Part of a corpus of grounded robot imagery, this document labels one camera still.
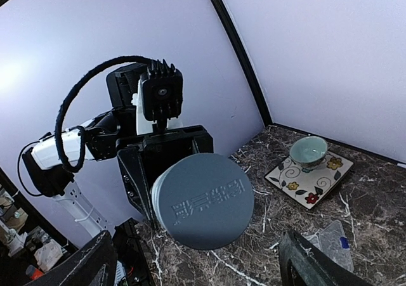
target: white backdrop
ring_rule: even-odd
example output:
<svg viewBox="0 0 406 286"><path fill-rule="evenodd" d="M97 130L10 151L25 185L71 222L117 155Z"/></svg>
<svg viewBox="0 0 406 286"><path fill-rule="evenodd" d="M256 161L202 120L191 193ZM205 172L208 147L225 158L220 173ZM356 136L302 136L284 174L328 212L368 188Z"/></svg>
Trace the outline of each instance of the white backdrop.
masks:
<svg viewBox="0 0 406 286"><path fill-rule="evenodd" d="M229 155L261 130L246 79L210 0L10 0L0 7L0 165L19 188L21 147L53 131L60 103L89 69L120 55L165 58L182 71L183 123L205 126L216 152ZM65 127L111 109L105 84L110 71L81 91ZM86 162L76 179L113 224L140 218L127 201L115 159ZM56 202L28 198L73 243L89 240Z"/></svg>
<svg viewBox="0 0 406 286"><path fill-rule="evenodd" d="M406 162L406 0L224 0L273 121Z"/></svg>

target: black strip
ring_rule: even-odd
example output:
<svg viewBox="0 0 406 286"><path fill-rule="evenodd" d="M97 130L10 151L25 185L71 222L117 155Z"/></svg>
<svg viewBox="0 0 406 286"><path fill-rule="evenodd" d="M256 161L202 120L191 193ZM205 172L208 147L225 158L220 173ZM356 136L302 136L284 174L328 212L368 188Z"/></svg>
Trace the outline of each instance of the black strip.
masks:
<svg viewBox="0 0 406 286"><path fill-rule="evenodd" d="M401 162L399 162L399 161L397 161L397 160L395 160L395 159L392 159L392 158L389 158L389 157L385 157L385 156L382 156L382 155L379 155L379 154L376 154L376 153L373 153L373 152L370 152L370 151L367 151L367 150L363 150L362 148L357 148L356 146L347 145L346 143L339 142L339 141L336 141L336 140L333 140L333 139L330 139L330 138L326 138L326 137L323 137L323 136L320 136L320 135L317 135L317 134L308 133L308 132L302 131L302 130L300 130L300 129L294 129L293 127L283 126L283 125L277 124L277 123L275 123L274 125L276 125L276 126L278 126L278 127L282 127L282 128L284 128L284 129L288 129L288 130L290 130L290 131L295 131L295 132L298 132L298 133L301 133L301 134L305 134L305 135L309 135L309 134L310 134L310 135L312 135L312 136L319 136L319 137L322 137L323 139L325 139L325 140L327 140L328 142L331 142L331 143L333 143L333 144L335 144L335 145L343 146L343 147L345 147L345 148L350 148L350 149L352 149L352 150L354 150L354 151L367 154L367 155L369 155L369 156L372 156L372 157L381 159L381 160L383 160L383 161L390 162L391 164L396 164L396 165L397 165L397 164L401 163Z"/></svg>
<svg viewBox="0 0 406 286"><path fill-rule="evenodd" d="M17 193L18 189L9 179L7 174L0 167L0 185L6 189L6 191L13 196ZM49 234L54 240L56 240L61 246L65 246L67 243L66 237L64 237L55 227L46 220L44 216L37 211L37 209L22 195L22 193L17 194L13 197L16 205L21 207L37 224L40 226L47 234ZM77 248L69 242L65 249L74 253Z"/></svg>
<svg viewBox="0 0 406 286"><path fill-rule="evenodd" d="M233 21L231 20L230 15L228 14L222 0L211 0L211 2L218 14L218 17L221 20L221 23L224 26L224 29L226 30L228 38L230 39L230 42L234 48L235 54L240 61L242 70L246 75L248 85L251 89L252 95L254 96L254 100L258 107L259 113L261 114L262 121L265 126L269 126L272 124L272 119L269 113L268 105L266 105L266 101L261 91L261 87L259 86L257 77L255 76L254 69L252 68L252 65L248 59L247 52L242 45L241 39L237 30L235 29Z"/></svg>

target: marble table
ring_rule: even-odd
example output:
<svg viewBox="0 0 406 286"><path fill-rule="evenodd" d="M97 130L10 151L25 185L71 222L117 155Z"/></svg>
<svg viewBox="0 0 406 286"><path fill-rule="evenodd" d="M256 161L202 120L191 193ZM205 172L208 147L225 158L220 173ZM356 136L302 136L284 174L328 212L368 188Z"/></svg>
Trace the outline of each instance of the marble table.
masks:
<svg viewBox="0 0 406 286"><path fill-rule="evenodd" d="M330 150L352 161L351 172L319 205L307 211L264 180L304 135L277 126L259 133L231 157L255 190L252 221L234 243L197 251L164 230L138 232L157 285L280 285L277 247L290 228L303 234L340 220L351 245L354 274L373 285L406 285L406 169L338 145ZM348 206L350 215L345 211Z"/></svg>

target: bowl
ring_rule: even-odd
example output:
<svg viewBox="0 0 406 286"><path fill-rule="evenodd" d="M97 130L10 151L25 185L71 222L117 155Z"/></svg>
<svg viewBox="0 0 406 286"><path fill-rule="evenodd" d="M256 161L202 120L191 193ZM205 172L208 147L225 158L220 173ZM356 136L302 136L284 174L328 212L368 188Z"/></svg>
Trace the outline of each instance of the bowl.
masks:
<svg viewBox="0 0 406 286"><path fill-rule="evenodd" d="M297 140L291 147L289 155L291 159L305 169L316 168L328 150L327 142L317 136L304 137Z"/></svg>

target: table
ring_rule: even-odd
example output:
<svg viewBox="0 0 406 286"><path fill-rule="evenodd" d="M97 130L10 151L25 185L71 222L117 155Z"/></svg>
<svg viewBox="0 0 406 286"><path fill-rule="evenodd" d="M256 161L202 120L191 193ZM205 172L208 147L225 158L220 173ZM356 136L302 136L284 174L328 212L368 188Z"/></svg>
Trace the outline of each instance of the table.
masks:
<svg viewBox="0 0 406 286"><path fill-rule="evenodd" d="M332 152L355 165L329 196L307 211L264 180L303 136L269 126L232 155L255 192L250 226L234 243L197 251L177 244L164 230L152 235L146 224L138 225L157 285L280 285L277 247L272 246L283 232L294 228L312 234L336 219L351 245L354 274L373 285L406 285L406 169L330 144ZM344 202L348 199L350 216L339 193Z"/></svg>

